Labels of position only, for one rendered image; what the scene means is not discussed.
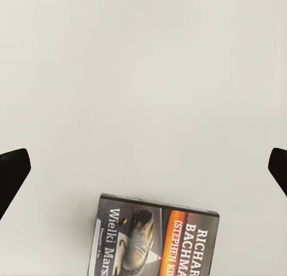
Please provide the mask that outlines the hardback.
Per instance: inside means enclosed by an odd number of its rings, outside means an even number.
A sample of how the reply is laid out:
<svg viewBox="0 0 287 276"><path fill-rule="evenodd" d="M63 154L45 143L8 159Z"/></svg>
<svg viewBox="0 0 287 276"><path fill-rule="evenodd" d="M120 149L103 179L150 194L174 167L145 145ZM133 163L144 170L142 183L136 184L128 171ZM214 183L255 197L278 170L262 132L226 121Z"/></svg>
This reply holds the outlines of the hardback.
<svg viewBox="0 0 287 276"><path fill-rule="evenodd" d="M219 218L102 193L87 276L210 276Z"/></svg>

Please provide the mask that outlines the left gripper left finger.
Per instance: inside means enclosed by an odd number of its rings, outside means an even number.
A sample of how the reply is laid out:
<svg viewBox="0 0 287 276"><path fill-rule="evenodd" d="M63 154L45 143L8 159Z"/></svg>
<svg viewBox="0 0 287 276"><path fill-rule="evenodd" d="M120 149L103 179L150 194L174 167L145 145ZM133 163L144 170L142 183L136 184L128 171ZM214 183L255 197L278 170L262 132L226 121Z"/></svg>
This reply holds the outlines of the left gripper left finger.
<svg viewBox="0 0 287 276"><path fill-rule="evenodd" d="M30 157L25 148L0 154L0 220L30 171Z"/></svg>

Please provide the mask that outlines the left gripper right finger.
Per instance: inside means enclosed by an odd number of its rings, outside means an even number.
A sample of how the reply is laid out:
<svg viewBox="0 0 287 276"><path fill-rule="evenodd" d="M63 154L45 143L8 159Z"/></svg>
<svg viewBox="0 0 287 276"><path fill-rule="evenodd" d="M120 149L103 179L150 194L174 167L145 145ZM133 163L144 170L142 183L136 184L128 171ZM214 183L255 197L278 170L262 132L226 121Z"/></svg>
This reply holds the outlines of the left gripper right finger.
<svg viewBox="0 0 287 276"><path fill-rule="evenodd" d="M273 148L269 158L268 170L287 196L287 150Z"/></svg>

